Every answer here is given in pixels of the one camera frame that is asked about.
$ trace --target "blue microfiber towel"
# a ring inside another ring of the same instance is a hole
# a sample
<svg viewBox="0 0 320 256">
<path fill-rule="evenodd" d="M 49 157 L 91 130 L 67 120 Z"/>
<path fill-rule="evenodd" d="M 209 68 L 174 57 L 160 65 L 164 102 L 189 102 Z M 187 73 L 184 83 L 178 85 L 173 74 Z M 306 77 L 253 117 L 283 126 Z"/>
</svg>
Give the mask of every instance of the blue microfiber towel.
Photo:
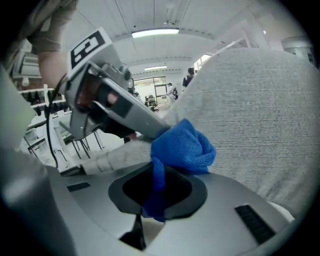
<svg viewBox="0 0 320 256">
<path fill-rule="evenodd" d="M 166 208 L 166 201 L 161 197 L 166 186 L 164 165 L 183 168 L 191 174 L 204 174 L 209 172 L 208 166 L 215 158 L 216 149 L 187 119 L 154 140 L 151 145 L 153 193 L 144 202 L 144 215 L 162 219 Z"/>
</svg>

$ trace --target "black vent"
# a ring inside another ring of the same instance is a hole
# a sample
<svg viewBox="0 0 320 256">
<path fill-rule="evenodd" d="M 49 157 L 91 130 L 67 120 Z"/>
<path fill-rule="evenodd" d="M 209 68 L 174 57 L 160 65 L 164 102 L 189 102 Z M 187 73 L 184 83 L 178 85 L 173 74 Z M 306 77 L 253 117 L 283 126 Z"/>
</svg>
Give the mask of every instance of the black vent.
<svg viewBox="0 0 320 256">
<path fill-rule="evenodd" d="M 82 190 L 82 189 L 85 189 L 85 188 L 88 188 L 88 187 L 90 187 L 90 184 L 88 182 L 81 182 L 81 183 L 78 183 L 78 184 L 67 186 L 67 188 L 68 188 L 68 190 L 70 192 L 77 191 L 77 190 Z"/>
<path fill-rule="evenodd" d="M 251 208 L 250 205 L 242 205 L 234 209 L 260 245 L 275 235 L 275 232 Z"/>
</svg>

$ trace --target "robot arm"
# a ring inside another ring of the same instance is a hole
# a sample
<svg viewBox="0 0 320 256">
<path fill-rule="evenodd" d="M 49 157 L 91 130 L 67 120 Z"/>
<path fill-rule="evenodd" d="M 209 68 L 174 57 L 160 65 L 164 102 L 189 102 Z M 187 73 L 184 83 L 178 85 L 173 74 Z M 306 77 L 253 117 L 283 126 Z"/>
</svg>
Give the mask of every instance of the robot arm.
<svg viewBox="0 0 320 256">
<path fill-rule="evenodd" d="M 128 92 L 131 73 L 121 63 L 112 42 L 103 28 L 87 36 L 68 54 L 68 81 L 61 86 L 72 109 L 70 125 L 66 127 L 77 140 L 82 139 L 96 129 L 124 137 L 132 131 L 140 132 L 151 139 L 156 139 L 169 126 L 159 117 L 141 105 Z M 98 84 L 92 95 L 91 104 L 80 106 L 79 99 L 88 79 Z M 110 105 L 107 101 L 110 93 L 117 95 L 117 100 Z"/>
</svg>

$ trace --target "gray fabric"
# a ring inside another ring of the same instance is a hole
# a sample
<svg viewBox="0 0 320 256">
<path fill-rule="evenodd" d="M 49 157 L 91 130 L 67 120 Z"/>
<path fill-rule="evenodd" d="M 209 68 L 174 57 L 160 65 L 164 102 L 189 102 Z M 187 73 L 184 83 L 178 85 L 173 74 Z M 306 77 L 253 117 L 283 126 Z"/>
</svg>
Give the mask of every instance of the gray fabric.
<svg viewBox="0 0 320 256">
<path fill-rule="evenodd" d="M 231 177 L 293 215 L 319 181 L 319 71 L 293 54 L 226 50 L 208 60 L 165 120 L 187 118 L 216 147 L 210 172 Z M 100 170 L 150 160 L 150 144 L 127 143 Z"/>
</svg>

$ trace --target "ceiling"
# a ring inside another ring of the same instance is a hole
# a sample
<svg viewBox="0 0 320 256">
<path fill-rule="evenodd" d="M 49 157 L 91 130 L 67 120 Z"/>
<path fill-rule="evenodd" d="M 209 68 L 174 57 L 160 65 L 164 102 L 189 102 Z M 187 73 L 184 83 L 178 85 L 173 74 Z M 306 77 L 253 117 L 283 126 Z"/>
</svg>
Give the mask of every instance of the ceiling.
<svg viewBox="0 0 320 256">
<path fill-rule="evenodd" d="M 144 68 L 162 65 L 167 66 L 162 73 L 185 74 L 203 54 L 212 54 L 241 38 L 241 30 L 248 25 L 246 16 L 261 13 L 261 1 L 79 0 L 66 28 L 63 47 L 70 50 L 83 37 L 103 27 L 120 60 L 134 75 L 151 77 L 153 73 Z M 135 31 L 166 27 L 179 28 L 179 34 L 131 36 Z"/>
</svg>

